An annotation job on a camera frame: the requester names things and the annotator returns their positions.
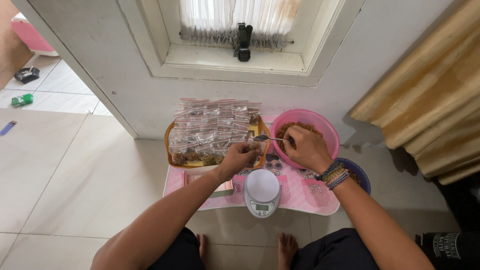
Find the orange tray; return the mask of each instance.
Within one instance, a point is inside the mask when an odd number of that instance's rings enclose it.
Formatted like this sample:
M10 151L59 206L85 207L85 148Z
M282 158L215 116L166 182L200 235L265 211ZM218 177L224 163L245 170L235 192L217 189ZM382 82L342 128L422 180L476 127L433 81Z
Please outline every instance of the orange tray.
M170 166L176 167L176 168L185 168L185 169L202 167L203 164L202 164L201 161L188 162L188 163L191 163L191 165L174 165L172 163L172 155L168 151L168 135L170 134L170 130L172 130L173 125L174 125L174 122L172 122L170 124L170 126L168 126L167 130L165 131L165 137L164 137L164 141L163 141L164 144L165 144L165 149L167 150L167 159L168 159L168 163L170 164ZM268 128L265 125L264 121L262 120L261 116L258 117L258 125L251 125L250 130L254 131L255 136L261 134L262 131L264 131L265 134L270 137L270 132L268 131ZM257 163L255 164L253 169L258 169L262 166L262 164L265 163L265 154L267 153L267 150L268 150L269 146L270 146L270 140L267 140L267 144L265 145L265 149L264 149L264 154L260 157L260 161L257 161Z

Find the hand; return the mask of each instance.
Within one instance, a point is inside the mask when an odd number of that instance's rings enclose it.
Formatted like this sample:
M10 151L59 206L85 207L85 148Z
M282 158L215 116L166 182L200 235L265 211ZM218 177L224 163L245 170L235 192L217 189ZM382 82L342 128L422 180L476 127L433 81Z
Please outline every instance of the hand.
M297 150L293 148L291 142L287 141L290 138L295 140ZM322 174L333 162L325 140L309 130L297 125L291 126L285 132L283 139L288 158L300 166Z
M219 175L222 175L224 181L232 179L232 177L247 167L251 159L256 159L260 156L260 149L252 150L245 153L248 147L248 142L233 144L228 149L228 153L223 159L222 163L215 168Z

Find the bare foot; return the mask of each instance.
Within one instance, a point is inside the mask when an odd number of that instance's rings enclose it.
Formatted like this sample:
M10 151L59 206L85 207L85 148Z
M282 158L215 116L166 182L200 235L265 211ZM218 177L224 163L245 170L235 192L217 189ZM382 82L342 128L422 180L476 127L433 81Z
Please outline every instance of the bare foot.
M289 270L293 255L299 249L297 240L291 234L280 233L278 236L278 270Z
M206 253L207 253L207 236L205 234L198 235L197 240L200 243L200 258L204 264L207 262Z

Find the kitchen scale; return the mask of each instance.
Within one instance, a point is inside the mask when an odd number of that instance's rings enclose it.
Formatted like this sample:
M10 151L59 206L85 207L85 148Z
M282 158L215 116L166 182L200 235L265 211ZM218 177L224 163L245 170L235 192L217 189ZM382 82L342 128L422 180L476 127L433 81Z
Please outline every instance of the kitchen scale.
M252 171L243 184L245 203L252 215L264 219L275 212L280 201L280 183L268 170Z

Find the metal spoon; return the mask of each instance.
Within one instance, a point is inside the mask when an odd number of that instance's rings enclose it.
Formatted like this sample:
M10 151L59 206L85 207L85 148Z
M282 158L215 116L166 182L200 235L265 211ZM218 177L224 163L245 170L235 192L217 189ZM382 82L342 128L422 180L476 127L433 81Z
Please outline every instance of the metal spoon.
M255 140L259 140L259 141L261 141L261 142L264 142L264 141L266 141L266 140L268 140L268 139L270 139L270 140L275 140L275 141L283 141L283 139L270 138L270 137L267 136L267 135L258 135L258 136L256 136L254 139L255 139ZM288 141L291 142L291 143L294 143L294 142L295 142L295 140L294 140L293 138L292 138L292 139L288 139Z

